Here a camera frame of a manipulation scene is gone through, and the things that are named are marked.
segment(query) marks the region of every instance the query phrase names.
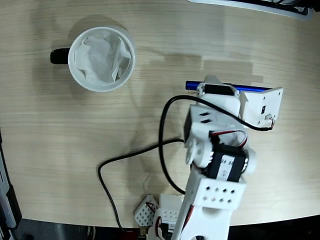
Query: black mug handle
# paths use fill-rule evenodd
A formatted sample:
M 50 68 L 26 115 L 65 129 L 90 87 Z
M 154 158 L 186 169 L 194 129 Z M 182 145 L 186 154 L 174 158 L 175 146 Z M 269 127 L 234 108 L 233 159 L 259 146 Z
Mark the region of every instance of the black mug handle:
M 50 53 L 50 62 L 52 64 L 68 64 L 68 54 L 70 48 L 55 49 Z

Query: black wire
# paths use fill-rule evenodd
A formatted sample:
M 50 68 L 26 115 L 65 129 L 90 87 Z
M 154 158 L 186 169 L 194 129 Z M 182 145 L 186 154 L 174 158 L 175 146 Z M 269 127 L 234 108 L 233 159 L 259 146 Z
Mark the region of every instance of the black wire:
M 164 157 L 164 145 L 167 145 L 167 144 L 172 144 L 172 143 L 184 143 L 184 141 L 182 139 L 170 139 L 170 140 L 166 140 L 164 141 L 164 128 L 165 128 L 165 120 L 166 120 L 166 116 L 167 116 L 167 113 L 168 113 L 168 110 L 169 110 L 169 107 L 172 103 L 174 103 L 175 101 L 177 100 L 191 100 L 191 101 L 195 101 L 195 102 L 198 102 L 198 103 L 201 103 L 201 104 L 204 104 L 210 108 L 213 108 L 227 116 L 230 116 L 231 118 L 237 120 L 239 123 L 253 129 L 253 130 L 256 130 L 256 131 L 261 131 L 261 132 L 265 132 L 265 131 L 270 131 L 272 130 L 272 127 L 256 127 L 256 126 L 253 126 L 245 121 L 243 121 L 242 119 L 238 118 L 237 116 L 231 114 L 230 112 L 224 110 L 223 108 L 211 103 L 211 102 L 208 102 L 206 100 L 203 100 L 199 97 L 195 97 L 195 96 L 189 96 L 189 95 L 178 95 L 178 96 L 174 96 L 172 98 L 169 99 L 169 101 L 165 104 L 164 108 L 163 108 L 163 111 L 162 111 L 162 115 L 161 115 L 161 118 L 160 118 L 160 126 L 159 126 L 159 139 L 158 139 L 158 144 L 154 144 L 150 147 L 147 147 L 145 149 L 142 149 L 142 150 L 139 150 L 139 151 L 136 151 L 136 152 L 132 152 L 132 153 L 129 153 L 129 154 L 126 154 L 126 155 L 123 155 L 123 156 L 118 156 L 118 157 L 115 157 L 115 158 L 112 158 L 110 160 L 106 160 L 104 162 L 102 162 L 99 166 L 98 166 L 98 169 L 97 169 L 97 173 L 98 173 L 98 177 L 99 177 L 99 180 L 100 180 L 100 183 L 106 193 L 106 195 L 108 196 L 110 202 L 111 202 L 111 205 L 112 205 L 112 208 L 113 208 L 113 212 L 114 212 L 114 216 L 115 216 L 115 219 L 116 219 L 116 223 L 118 224 L 119 228 L 124 231 L 124 232 L 130 232 L 130 231 L 127 231 L 127 230 L 124 230 L 124 228 L 121 226 L 121 223 L 120 223 L 120 219 L 119 219 L 119 214 L 118 214 L 118 210 L 117 210 L 117 207 L 115 205 L 115 202 L 102 178 L 102 168 L 107 165 L 107 164 L 110 164 L 110 163 L 113 163 L 115 161 L 118 161 L 118 160 L 122 160 L 122 159 L 127 159 L 127 158 L 131 158 L 131 157 L 134 157 L 134 156 L 137 156 L 137 155 L 140 155 L 140 154 L 144 154 L 148 151 L 151 151 L 153 149 L 156 149 L 156 148 L 159 148 L 159 158 L 160 158 L 160 163 L 161 163 L 161 167 L 162 167 L 162 170 L 163 170 L 163 173 L 167 179 L 167 181 L 171 184 L 171 186 L 177 190 L 179 193 L 181 194 L 185 194 L 186 191 L 182 190 L 181 188 L 179 188 L 175 183 L 174 181 L 171 179 L 169 173 L 168 173 L 168 170 L 167 170 L 167 167 L 166 167 L 166 163 L 165 163 L 165 157 Z
M 162 141 L 162 147 L 163 145 L 167 145 L 167 144 L 172 144 L 172 143 L 183 143 L 184 141 L 182 139 L 170 139 L 170 140 L 166 140 L 166 141 Z M 129 154 L 126 154 L 126 155 L 123 155 L 123 156 L 118 156 L 118 157 L 115 157 L 115 158 L 112 158 L 110 160 L 106 160 L 104 162 L 102 162 L 99 166 L 98 166 L 98 169 L 97 169 L 97 173 L 98 173 L 98 177 L 99 177 L 99 180 L 100 180 L 100 183 L 106 193 L 106 195 L 108 196 L 110 202 L 111 202 L 111 205 L 112 205 L 112 208 L 113 208 L 113 212 L 114 212 L 114 216 L 115 216 L 115 220 L 116 220 L 116 223 L 118 224 L 119 228 L 124 231 L 124 232 L 130 232 L 130 231 L 127 231 L 127 230 L 124 230 L 124 228 L 121 226 L 121 223 L 120 223 L 120 219 L 119 219 L 119 214 L 118 214 L 118 210 L 117 210 L 117 207 L 116 207 L 116 204 L 102 178 L 102 168 L 107 165 L 107 164 L 110 164 L 110 163 L 113 163 L 115 161 L 118 161 L 118 160 L 122 160 L 122 159 L 127 159 L 127 158 L 131 158 L 131 157 L 134 157 L 134 156 L 137 156 L 137 155 L 140 155 L 140 154 L 144 154 L 146 152 L 149 152 L 153 149 L 156 149 L 159 147 L 159 144 L 154 144 L 154 145 L 151 145 L 145 149 L 142 149 L 142 150 L 139 150 L 139 151 L 136 151 L 136 152 L 132 152 L 132 153 L 129 153 Z
M 208 102 L 206 100 L 203 100 L 202 98 L 199 98 L 199 97 L 195 97 L 195 96 L 189 96 L 189 95 L 178 95 L 178 96 L 174 96 L 172 98 L 169 99 L 169 101 L 166 102 L 163 110 L 162 110 L 162 115 L 161 115 L 161 118 L 160 118 L 160 126 L 159 126 L 159 139 L 158 139 L 158 145 L 159 145 L 159 158 L 160 158 L 160 163 L 161 163 L 161 166 L 162 166 L 162 170 L 163 170 L 163 173 L 166 177 L 166 179 L 168 180 L 168 182 L 170 183 L 170 185 L 175 189 L 177 190 L 179 193 L 181 194 L 186 194 L 186 191 L 182 190 L 180 187 L 178 187 L 174 181 L 172 181 L 172 179 L 170 178 L 169 176 L 169 173 L 167 171 L 167 168 L 166 168 L 166 163 L 165 163 L 165 157 L 164 157 L 164 130 L 165 130 L 165 121 L 166 121 L 166 116 L 167 116 L 167 113 L 168 113 L 168 110 L 169 110 L 169 107 L 171 104 L 173 104 L 175 101 L 177 100 L 191 100 L 191 101 L 195 101 L 195 102 L 198 102 L 198 103 L 201 103 L 201 104 L 204 104 L 212 109 L 215 109 L 217 111 L 219 111 L 220 113 L 223 113 L 227 116 L 230 116 L 231 118 L 237 120 L 239 123 L 247 126 L 248 128 L 251 128 L 253 130 L 256 130 L 256 131 L 261 131 L 261 132 L 266 132 L 266 131 L 270 131 L 272 130 L 272 127 L 256 127 L 256 126 L 253 126 L 245 121 L 243 121 L 242 119 L 238 118 L 237 116 L 231 114 L 230 112 L 224 110 L 223 108 L 211 103 L 211 102 Z
M 277 8 L 277 9 L 286 9 L 286 8 L 295 8 L 295 7 L 304 7 L 302 4 L 303 0 L 299 0 L 293 4 L 280 4 L 281 2 L 270 2 L 270 1 L 263 1 L 263 0 L 231 0 L 233 2 L 241 2 L 247 4 L 256 4 L 265 7 Z

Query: robotic arm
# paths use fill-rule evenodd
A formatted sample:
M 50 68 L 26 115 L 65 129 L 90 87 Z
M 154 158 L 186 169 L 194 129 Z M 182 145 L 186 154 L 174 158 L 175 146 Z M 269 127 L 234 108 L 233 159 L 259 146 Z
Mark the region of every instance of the robotic arm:
M 246 188 L 244 172 L 255 170 L 257 157 L 249 146 L 247 125 L 269 124 L 277 117 L 283 88 L 261 92 L 239 91 L 207 76 L 197 86 L 197 97 L 233 116 L 197 102 L 189 108 L 184 124 L 186 164 L 191 172 L 185 196 L 160 196 L 149 240 L 226 240 L 230 219 Z

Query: wooden table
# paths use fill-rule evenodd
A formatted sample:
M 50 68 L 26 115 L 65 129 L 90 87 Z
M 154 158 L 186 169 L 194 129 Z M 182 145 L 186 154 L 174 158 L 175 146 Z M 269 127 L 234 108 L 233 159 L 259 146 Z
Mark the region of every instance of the wooden table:
M 120 89 L 80 87 L 51 50 L 91 27 L 126 28 L 137 65 Z M 233 225 L 320 214 L 320 14 L 312 21 L 186 0 L 3 0 L 0 8 L 0 127 L 9 176 L 24 218 L 116 226 L 97 165 L 157 141 L 165 102 L 185 81 L 285 88 L 272 132 L 250 131 L 257 169 Z M 190 102 L 176 103 L 166 137 L 182 135 Z M 166 149 L 174 181 L 189 175 L 185 149 Z M 110 164 L 103 177 L 121 223 L 145 194 L 176 193 L 158 151 Z

